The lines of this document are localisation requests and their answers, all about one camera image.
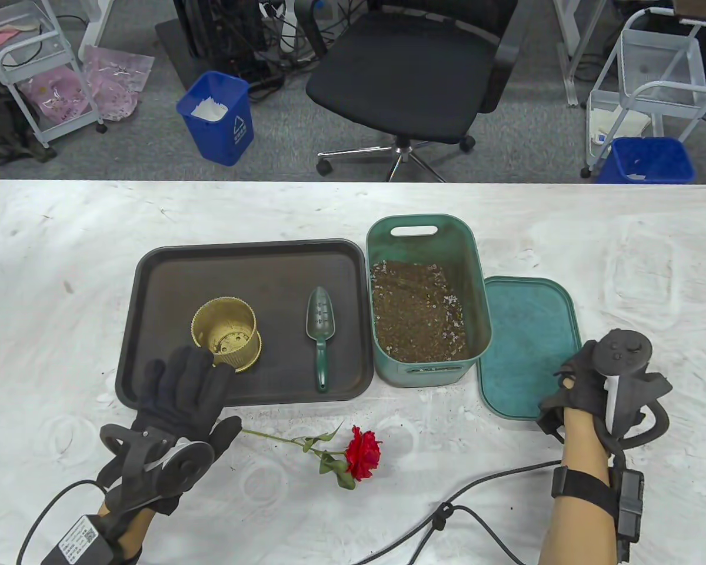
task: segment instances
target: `hand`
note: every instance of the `hand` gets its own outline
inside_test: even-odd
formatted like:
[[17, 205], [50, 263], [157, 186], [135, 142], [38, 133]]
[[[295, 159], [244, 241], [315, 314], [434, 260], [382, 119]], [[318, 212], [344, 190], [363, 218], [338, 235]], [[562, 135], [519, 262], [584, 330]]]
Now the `hand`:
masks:
[[594, 340], [587, 341], [555, 374], [560, 377], [560, 387], [569, 388], [566, 408], [588, 412], [603, 419], [607, 409], [607, 391], [604, 390], [605, 377], [593, 368], [594, 347]]
[[[207, 350], [181, 347], [170, 355], [167, 365], [162, 360], [149, 361], [144, 368], [138, 414], [131, 430], [144, 431], [152, 426], [176, 438], [206, 441], [217, 460], [230, 447], [242, 425], [239, 417], [231, 416], [214, 426], [235, 369], [224, 363], [213, 367], [213, 360]], [[170, 515], [179, 498], [155, 501], [151, 508]]]
[[539, 403], [537, 419], [544, 433], [562, 441], [560, 426], [592, 430], [593, 418], [604, 419], [607, 409], [605, 377], [593, 368], [592, 355], [596, 342], [587, 341], [576, 355], [565, 361], [555, 375], [560, 377], [560, 390]]

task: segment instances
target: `blue trash bin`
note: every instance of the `blue trash bin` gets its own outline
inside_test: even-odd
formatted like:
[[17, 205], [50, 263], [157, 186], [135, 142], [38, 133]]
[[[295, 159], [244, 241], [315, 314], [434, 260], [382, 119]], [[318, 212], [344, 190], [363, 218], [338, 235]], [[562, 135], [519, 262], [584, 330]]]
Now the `blue trash bin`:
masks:
[[[209, 97], [228, 108], [219, 121], [191, 115], [194, 108]], [[192, 84], [176, 110], [183, 116], [199, 153], [210, 161], [232, 167], [254, 140], [248, 83], [240, 78], [208, 71]]]
[[620, 137], [601, 168], [600, 185], [686, 185], [695, 169], [682, 143], [671, 137]]

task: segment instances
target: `brown tray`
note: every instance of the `brown tray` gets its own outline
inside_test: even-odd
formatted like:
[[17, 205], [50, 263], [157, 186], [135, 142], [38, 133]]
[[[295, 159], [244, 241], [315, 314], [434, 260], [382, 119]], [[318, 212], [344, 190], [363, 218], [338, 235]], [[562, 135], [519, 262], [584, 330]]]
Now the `brown tray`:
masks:
[[[305, 333], [308, 296], [318, 285], [332, 298], [336, 331], [327, 341], [329, 380], [316, 390], [316, 345]], [[139, 261], [125, 324], [115, 390], [136, 407], [152, 358], [192, 344], [202, 304], [237, 296], [256, 312], [257, 363], [233, 378], [226, 406], [348, 400], [374, 376], [364, 254], [347, 240], [162, 247]]]

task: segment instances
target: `forearm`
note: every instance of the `forearm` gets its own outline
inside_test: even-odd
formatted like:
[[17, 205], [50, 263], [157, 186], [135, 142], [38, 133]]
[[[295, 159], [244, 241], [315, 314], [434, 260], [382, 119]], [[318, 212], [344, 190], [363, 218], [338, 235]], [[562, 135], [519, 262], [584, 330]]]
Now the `forearm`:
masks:
[[[108, 510], [108, 507], [104, 504], [98, 512], [100, 516], [104, 516], [109, 513], [110, 511]], [[146, 537], [146, 531], [149, 530], [149, 524], [151, 524], [154, 514], [156, 514], [156, 512], [152, 509], [143, 508], [131, 521], [124, 535], [120, 536], [118, 543], [122, 548], [122, 555], [124, 555], [124, 559], [131, 559], [141, 549], [141, 546], [144, 543], [144, 537]]]
[[[562, 465], [588, 473], [609, 485], [608, 459], [596, 437], [593, 416], [566, 408]], [[617, 538], [612, 517], [589, 501], [556, 498], [539, 565], [614, 565], [616, 562]]]

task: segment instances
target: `bin handle hole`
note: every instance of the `bin handle hole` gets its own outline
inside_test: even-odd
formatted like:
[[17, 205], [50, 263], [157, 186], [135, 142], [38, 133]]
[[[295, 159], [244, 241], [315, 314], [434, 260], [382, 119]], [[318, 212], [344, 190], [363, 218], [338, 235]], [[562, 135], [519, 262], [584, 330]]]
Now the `bin handle hole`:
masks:
[[395, 237], [430, 236], [439, 231], [435, 225], [413, 225], [401, 226], [390, 230], [390, 234]]

